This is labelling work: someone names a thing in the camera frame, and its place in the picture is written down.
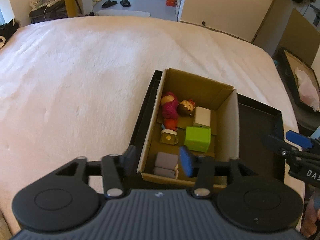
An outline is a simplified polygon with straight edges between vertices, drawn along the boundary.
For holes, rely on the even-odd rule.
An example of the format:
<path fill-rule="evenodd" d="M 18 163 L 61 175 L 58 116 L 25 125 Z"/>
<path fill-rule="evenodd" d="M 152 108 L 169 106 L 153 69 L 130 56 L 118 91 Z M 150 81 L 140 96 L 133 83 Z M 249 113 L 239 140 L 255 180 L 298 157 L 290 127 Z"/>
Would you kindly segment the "right human hand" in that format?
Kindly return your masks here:
<path fill-rule="evenodd" d="M 314 235 L 317 231 L 316 222 L 319 220 L 319 211 L 316 211 L 314 208 L 314 196 L 315 195 L 313 194 L 307 204 L 305 216 L 300 229 L 300 233 L 306 238 Z"/>

